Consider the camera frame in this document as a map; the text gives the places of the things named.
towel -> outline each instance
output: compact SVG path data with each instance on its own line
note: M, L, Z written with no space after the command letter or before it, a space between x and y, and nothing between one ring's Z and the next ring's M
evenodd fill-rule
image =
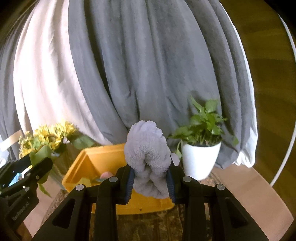
M133 124L124 146L127 164L135 172L133 188L146 197L167 198L166 171L171 164L179 165L179 158L171 153L161 129L153 121Z

storage box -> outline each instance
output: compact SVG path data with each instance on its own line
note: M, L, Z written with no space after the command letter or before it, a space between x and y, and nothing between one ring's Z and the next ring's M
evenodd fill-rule
M80 152L66 173L62 184L68 192L79 184L81 178L87 178L91 185L97 185L92 180L99 178L104 172L115 175L118 168L125 165L124 144L87 148ZM116 211L118 215L141 214L168 210L173 206L170 198L145 197L133 190L129 203L116 205Z

silver bolt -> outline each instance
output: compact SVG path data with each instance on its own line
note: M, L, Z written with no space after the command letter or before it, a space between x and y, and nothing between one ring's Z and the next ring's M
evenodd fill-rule
M117 177L110 177L109 178L109 182L111 182L111 183L115 183L115 182L117 182L118 181L118 178Z
M185 181L185 182L187 182L187 183L189 183L189 182L191 182L191 177L189 177L189 176L185 176L185 177L183 177L183 181Z
M222 191L225 189L225 186L223 184L218 184L217 188Z
M84 186L82 184L79 184L75 188L77 191L81 191L81 190L83 190Z

brown patterned fabric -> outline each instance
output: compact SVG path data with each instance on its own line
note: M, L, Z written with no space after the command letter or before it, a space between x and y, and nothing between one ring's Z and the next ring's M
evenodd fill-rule
M215 186L219 179L212 173L200 183ZM58 205L68 195L67 191L61 190L51 203L42 223L52 214ZM119 241L179 241L182 240L184 225L185 205L175 205L172 209L156 213L136 215L118 215L117 228ZM211 241L210 214L208 205L205 203L207 219L207 237ZM93 240L94 214L91 215L89 240Z

flower pot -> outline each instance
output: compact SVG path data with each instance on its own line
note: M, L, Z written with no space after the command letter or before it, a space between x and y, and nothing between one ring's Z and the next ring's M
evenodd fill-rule
M196 180L205 179L211 172L219 154L221 142L215 146L199 147L182 145L182 158L185 175Z

